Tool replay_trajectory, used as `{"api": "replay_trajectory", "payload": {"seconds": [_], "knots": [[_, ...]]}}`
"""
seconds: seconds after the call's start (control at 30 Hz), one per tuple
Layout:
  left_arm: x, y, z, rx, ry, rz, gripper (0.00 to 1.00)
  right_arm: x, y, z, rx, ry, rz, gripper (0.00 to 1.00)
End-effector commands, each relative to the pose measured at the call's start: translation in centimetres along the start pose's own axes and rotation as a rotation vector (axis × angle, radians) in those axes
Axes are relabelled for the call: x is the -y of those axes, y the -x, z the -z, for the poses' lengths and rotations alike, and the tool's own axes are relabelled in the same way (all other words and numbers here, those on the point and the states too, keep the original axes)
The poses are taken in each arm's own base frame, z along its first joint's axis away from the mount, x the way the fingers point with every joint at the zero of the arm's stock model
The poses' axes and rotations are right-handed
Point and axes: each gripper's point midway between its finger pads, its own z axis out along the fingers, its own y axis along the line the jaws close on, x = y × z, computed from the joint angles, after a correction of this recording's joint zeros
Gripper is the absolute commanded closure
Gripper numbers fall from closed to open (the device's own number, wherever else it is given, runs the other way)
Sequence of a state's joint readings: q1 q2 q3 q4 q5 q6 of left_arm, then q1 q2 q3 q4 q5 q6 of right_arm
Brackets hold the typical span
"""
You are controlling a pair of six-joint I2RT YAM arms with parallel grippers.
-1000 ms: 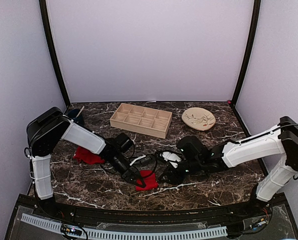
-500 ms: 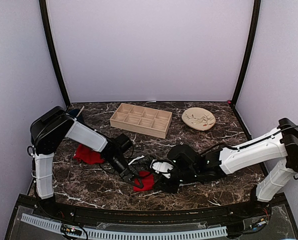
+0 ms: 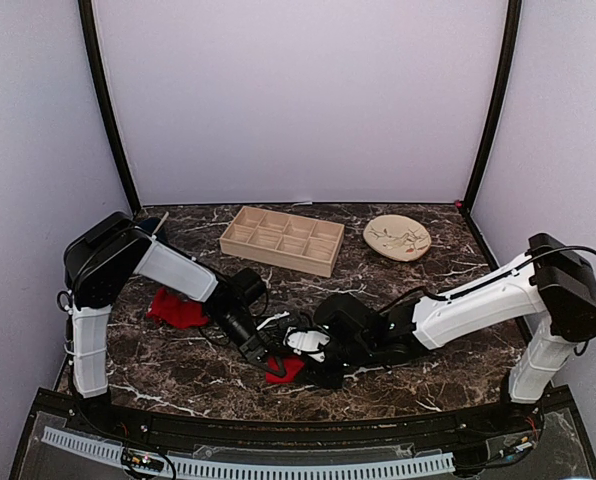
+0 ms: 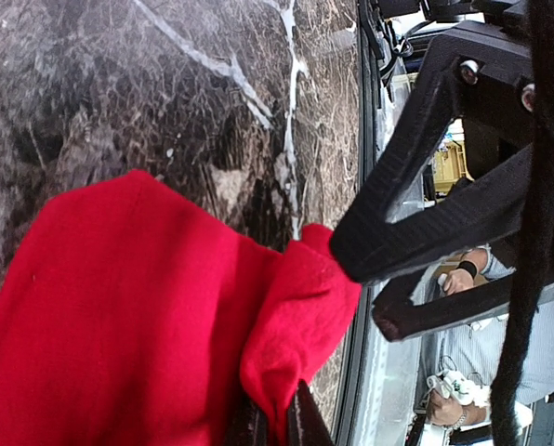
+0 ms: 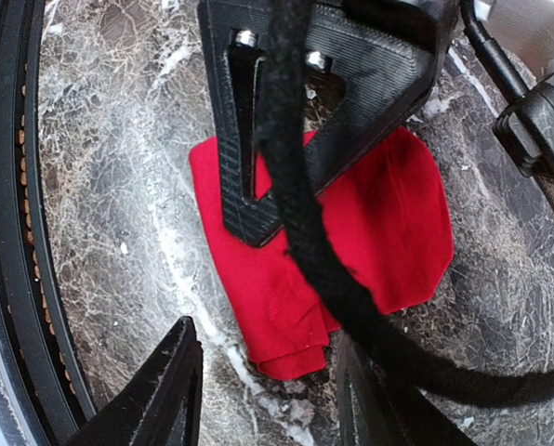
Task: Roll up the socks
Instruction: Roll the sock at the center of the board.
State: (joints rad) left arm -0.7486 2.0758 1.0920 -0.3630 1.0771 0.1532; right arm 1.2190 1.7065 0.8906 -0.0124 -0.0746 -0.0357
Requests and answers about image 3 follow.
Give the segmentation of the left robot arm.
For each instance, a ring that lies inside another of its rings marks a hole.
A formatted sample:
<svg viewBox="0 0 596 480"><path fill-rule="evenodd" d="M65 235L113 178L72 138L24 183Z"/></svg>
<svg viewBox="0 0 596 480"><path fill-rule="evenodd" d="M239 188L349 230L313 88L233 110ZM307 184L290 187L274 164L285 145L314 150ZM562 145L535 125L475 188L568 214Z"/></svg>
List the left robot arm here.
<svg viewBox="0 0 596 480"><path fill-rule="evenodd" d="M98 436L112 435L119 427L118 412L97 397L108 391L107 323L112 306L134 275L199 302L248 363L277 377L286 374L277 347L259 331L250 311L266 292L261 277L249 268L225 276L171 246L161 227L155 218L136 222L114 212L64 252L71 381L81 397L89 398L79 417Z"/></svg>

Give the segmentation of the wooden compartment tray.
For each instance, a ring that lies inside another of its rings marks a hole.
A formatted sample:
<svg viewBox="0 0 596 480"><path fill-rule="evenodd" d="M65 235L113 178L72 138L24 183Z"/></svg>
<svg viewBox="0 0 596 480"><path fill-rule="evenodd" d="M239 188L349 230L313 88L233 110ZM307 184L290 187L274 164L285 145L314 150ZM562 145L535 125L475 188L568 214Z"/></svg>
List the wooden compartment tray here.
<svg viewBox="0 0 596 480"><path fill-rule="evenodd" d="M244 206L219 239L224 254L329 278L342 224Z"/></svg>

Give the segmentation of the plain red sock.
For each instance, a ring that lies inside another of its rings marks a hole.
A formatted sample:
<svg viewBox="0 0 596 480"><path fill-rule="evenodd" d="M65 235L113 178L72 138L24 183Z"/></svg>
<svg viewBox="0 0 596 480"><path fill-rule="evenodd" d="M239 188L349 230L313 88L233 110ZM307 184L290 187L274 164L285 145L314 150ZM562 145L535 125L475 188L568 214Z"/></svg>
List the plain red sock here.
<svg viewBox="0 0 596 480"><path fill-rule="evenodd" d="M201 303L182 300L165 287L157 291L146 316L158 324L166 323L177 329L203 327L209 323Z"/></svg>

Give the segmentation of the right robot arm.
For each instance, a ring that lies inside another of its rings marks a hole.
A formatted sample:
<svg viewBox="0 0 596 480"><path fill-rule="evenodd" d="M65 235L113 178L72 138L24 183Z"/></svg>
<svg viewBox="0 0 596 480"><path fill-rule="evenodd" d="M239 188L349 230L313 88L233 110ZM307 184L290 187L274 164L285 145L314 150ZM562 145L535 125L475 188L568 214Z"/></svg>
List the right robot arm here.
<svg viewBox="0 0 596 480"><path fill-rule="evenodd" d="M511 369L503 400L488 413L489 426L508 434L576 348L596 337L596 275L587 250L539 233L506 265L441 294L417 287L379 310L335 294L318 306L312 325L286 333L284 343L308 358L317 382L337 388L352 368L405 364L476 331L536 315L539 328Z"/></svg>

